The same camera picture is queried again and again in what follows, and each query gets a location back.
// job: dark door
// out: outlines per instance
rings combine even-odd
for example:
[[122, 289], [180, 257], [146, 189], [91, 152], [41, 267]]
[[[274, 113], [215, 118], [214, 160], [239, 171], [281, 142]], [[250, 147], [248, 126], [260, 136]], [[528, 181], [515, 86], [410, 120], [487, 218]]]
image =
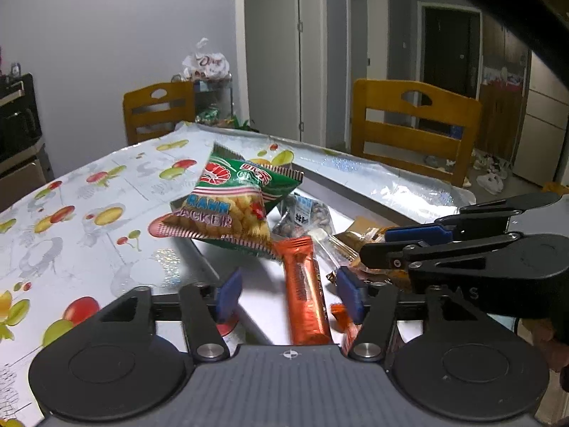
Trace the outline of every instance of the dark door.
[[[476, 97], [480, 15], [454, 9], [425, 8], [423, 82]], [[423, 97], [421, 104], [428, 104]], [[450, 126], [421, 119], [419, 128], [450, 133]]]

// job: table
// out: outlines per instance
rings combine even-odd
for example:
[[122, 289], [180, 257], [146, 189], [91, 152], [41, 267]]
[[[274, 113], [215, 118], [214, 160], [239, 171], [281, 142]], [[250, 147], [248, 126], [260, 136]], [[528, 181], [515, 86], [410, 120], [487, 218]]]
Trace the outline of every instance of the table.
[[[55, 327], [61, 325], [70, 304], [72, 312], [80, 313], [81, 307], [94, 302], [103, 307], [137, 285], [152, 285], [153, 293], [163, 294], [191, 280], [195, 266], [188, 257], [189, 241], [153, 234], [157, 220], [170, 211], [169, 202], [193, 188], [214, 141], [247, 159], [282, 164], [294, 160], [308, 174], [347, 186], [352, 195], [386, 210], [386, 217], [372, 213], [306, 179], [301, 190], [331, 205], [336, 231], [344, 230], [356, 215], [385, 225], [393, 224], [389, 214], [429, 222], [474, 202], [468, 191], [441, 181], [329, 149], [195, 124], [182, 124], [163, 138], [78, 168], [0, 215], [0, 419], [17, 418], [27, 427], [42, 419], [27, 369], [44, 333], [54, 322]], [[237, 266], [243, 269], [240, 316], [258, 338], [289, 344], [281, 265], [199, 241], [196, 246], [220, 275]], [[326, 279], [324, 290], [328, 306], [339, 301]], [[75, 301], [83, 297], [91, 299], [78, 305]], [[158, 332], [182, 347], [175, 323], [159, 323]], [[333, 332], [338, 343], [341, 335]]]

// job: red wrapper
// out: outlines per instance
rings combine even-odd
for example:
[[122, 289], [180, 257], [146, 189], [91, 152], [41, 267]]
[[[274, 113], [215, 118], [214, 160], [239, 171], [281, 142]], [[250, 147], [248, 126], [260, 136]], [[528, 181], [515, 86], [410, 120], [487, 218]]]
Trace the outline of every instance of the red wrapper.
[[332, 335], [312, 238], [305, 236], [275, 242], [273, 248], [283, 260], [292, 343], [331, 343]]

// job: blue gripper pad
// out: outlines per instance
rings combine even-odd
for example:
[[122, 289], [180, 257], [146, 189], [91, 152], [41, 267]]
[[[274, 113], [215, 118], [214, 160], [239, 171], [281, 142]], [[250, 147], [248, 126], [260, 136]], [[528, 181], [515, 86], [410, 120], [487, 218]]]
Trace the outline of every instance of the blue gripper pad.
[[354, 324], [360, 325], [365, 318], [367, 287], [348, 267], [336, 270], [336, 291]]
[[436, 223], [391, 228], [385, 232], [385, 242], [425, 241], [429, 245], [446, 244], [452, 241], [452, 231]]
[[224, 323], [233, 315], [242, 290], [241, 268], [237, 268], [227, 281], [217, 289], [215, 296], [217, 323]]

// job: gray ribbed plate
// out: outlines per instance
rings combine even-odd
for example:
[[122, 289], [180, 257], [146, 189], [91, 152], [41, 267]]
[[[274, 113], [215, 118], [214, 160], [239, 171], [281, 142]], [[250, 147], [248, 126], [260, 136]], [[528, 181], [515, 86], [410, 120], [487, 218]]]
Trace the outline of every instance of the gray ribbed plate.
[[[44, 427], [73, 423], [48, 418]], [[199, 366], [172, 401], [121, 427], [419, 427], [464, 425], [421, 411], [382, 367], [345, 358], [337, 346], [242, 346]], [[493, 427], [536, 427], [530, 416]]]

